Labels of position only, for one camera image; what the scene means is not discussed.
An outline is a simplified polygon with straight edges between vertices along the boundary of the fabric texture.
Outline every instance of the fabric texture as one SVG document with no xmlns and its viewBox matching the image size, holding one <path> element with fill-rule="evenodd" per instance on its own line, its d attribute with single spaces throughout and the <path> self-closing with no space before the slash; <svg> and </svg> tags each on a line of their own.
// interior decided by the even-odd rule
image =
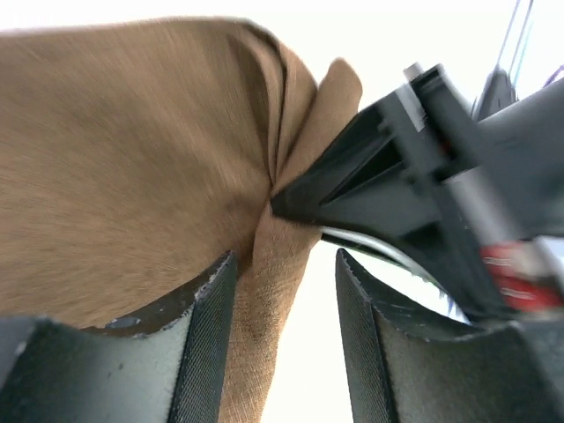
<svg viewBox="0 0 564 423">
<path fill-rule="evenodd" d="M 357 112 L 342 60 L 316 86 L 244 21 L 0 37 L 0 313 L 103 325 L 239 258 L 219 420 L 256 422 L 320 234 L 272 193 Z"/>
</svg>

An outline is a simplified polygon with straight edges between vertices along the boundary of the black plastic part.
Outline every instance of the black plastic part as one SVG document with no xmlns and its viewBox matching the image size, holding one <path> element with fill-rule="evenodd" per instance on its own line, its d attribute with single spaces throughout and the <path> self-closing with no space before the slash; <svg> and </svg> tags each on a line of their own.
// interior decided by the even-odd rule
<svg viewBox="0 0 564 423">
<path fill-rule="evenodd" d="M 402 97 L 391 93 L 359 112 L 271 206 L 281 218 L 396 246 L 474 322 L 508 315 L 473 232 L 437 176 L 448 164 L 441 140 L 428 129 L 417 131 Z"/>
<path fill-rule="evenodd" d="M 236 275 L 226 254 L 103 329 L 0 319 L 0 421 L 217 422 Z"/>
<path fill-rule="evenodd" d="M 516 102 L 517 94 L 508 73 L 496 69 L 488 77 L 482 98 L 472 115 L 476 121 L 483 121 Z"/>
<path fill-rule="evenodd" d="M 337 255 L 338 310 L 355 422 L 564 421 L 564 320 L 490 329 L 423 308 Z"/>
<path fill-rule="evenodd" d="M 564 235 L 564 81 L 476 124 L 439 66 L 411 82 L 427 123 L 480 166 L 523 238 Z"/>
</svg>

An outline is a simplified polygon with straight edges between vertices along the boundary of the red label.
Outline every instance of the red label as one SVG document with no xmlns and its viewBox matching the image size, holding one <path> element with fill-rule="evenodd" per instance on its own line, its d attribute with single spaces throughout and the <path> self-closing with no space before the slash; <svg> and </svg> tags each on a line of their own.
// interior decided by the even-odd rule
<svg viewBox="0 0 564 423">
<path fill-rule="evenodd" d="M 493 276 L 506 303 L 522 311 L 541 311 L 564 305 L 555 286 L 537 285 L 516 271 L 513 254 L 520 243 L 509 243 L 483 248 L 482 259 Z"/>
</svg>

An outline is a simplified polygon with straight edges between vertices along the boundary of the brown fabric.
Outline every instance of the brown fabric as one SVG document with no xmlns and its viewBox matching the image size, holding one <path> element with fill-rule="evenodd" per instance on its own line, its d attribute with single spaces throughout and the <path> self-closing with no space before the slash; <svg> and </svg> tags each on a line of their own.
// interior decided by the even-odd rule
<svg viewBox="0 0 564 423">
<path fill-rule="evenodd" d="M 0 38 L 0 312 L 101 325 L 234 249 L 220 421 L 255 422 L 319 238 L 268 200 L 356 113 L 264 30 L 173 19 Z"/>
</svg>

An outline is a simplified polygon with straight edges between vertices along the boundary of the black plastic housing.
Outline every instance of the black plastic housing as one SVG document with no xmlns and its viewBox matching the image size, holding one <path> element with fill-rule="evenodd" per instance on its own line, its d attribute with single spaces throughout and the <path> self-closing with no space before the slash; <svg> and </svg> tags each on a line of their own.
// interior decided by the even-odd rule
<svg viewBox="0 0 564 423">
<path fill-rule="evenodd" d="M 471 321 L 510 318 L 446 181 L 480 167 L 520 239 L 563 235 L 563 108 L 561 81 L 475 122 L 436 66 L 360 111 L 272 210 L 384 240 L 421 264 Z"/>
</svg>

